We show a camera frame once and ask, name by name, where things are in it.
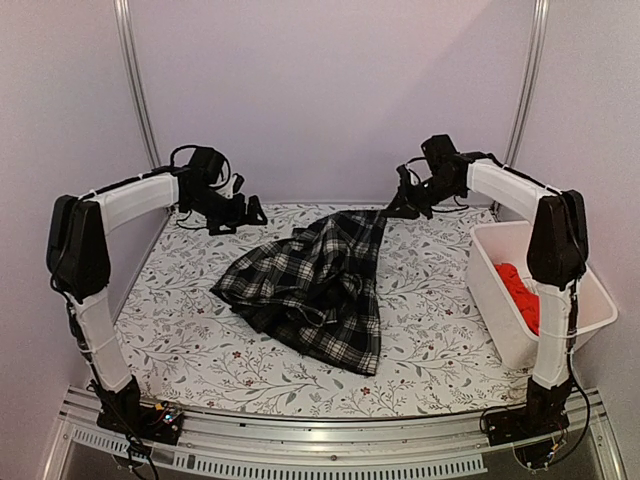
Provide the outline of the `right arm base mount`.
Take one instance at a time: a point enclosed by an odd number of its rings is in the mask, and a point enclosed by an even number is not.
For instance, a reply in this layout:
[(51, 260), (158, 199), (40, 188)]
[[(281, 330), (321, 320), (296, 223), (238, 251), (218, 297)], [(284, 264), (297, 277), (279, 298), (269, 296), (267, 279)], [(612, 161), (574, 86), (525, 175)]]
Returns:
[(479, 419), (480, 431), (491, 446), (561, 433), (569, 425), (564, 409), (550, 415), (530, 415), (524, 404), (489, 407), (481, 413)]

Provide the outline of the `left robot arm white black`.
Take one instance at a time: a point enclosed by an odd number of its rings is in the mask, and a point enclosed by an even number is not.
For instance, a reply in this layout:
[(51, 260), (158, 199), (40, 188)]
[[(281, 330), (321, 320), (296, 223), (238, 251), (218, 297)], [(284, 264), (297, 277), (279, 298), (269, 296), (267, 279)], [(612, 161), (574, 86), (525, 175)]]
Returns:
[(116, 338), (108, 302), (111, 260), (108, 237), (156, 210), (197, 212), (212, 236), (266, 224), (256, 196), (241, 192), (244, 178), (212, 147), (187, 146), (184, 166), (169, 162), (81, 196), (62, 195), (53, 207), (46, 251), (51, 289), (66, 304), (69, 326), (96, 381), (96, 393), (113, 401), (111, 419), (128, 434), (148, 426), (136, 401), (140, 390)]

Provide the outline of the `black white plaid skirt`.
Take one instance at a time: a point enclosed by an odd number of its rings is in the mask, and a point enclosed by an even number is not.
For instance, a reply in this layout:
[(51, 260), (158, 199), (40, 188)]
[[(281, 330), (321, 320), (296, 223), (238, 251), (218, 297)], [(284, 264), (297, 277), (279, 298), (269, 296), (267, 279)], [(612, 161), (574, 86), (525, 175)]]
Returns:
[(381, 356), (377, 267), (387, 219), (331, 213), (234, 261), (211, 289), (256, 332), (362, 376)]

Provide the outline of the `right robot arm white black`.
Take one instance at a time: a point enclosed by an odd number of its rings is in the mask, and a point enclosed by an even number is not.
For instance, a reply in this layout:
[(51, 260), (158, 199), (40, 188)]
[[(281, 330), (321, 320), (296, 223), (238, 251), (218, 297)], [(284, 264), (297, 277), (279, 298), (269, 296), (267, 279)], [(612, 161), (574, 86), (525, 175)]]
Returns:
[(576, 343), (579, 284), (587, 271), (584, 199), (560, 191), (500, 162), (493, 154), (462, 153), (446, 134), (421, 145), (429, 168), (421, 178), (406, 161), (397, 167), (399, 185), (385, 213), (391, 218), (431, 219), (439, 203), (478, 193), (526, 219), (532, 233), (526, 252), (537, 287), (540, 324), (537, 358), (517, 427), (537, 436), (564, 409), (574, 385), (571, 355)]

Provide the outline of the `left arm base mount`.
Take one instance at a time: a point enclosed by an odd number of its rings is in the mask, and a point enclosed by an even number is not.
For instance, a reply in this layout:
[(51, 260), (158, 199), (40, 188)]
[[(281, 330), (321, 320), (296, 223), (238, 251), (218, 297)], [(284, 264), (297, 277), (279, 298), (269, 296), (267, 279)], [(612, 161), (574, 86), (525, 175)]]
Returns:
[(154, 405), (101, 400), (97, 425), (112, 432), (167, 445), (177, 445), (182, 433), (184, 411), (177, 404), (162, 401)]

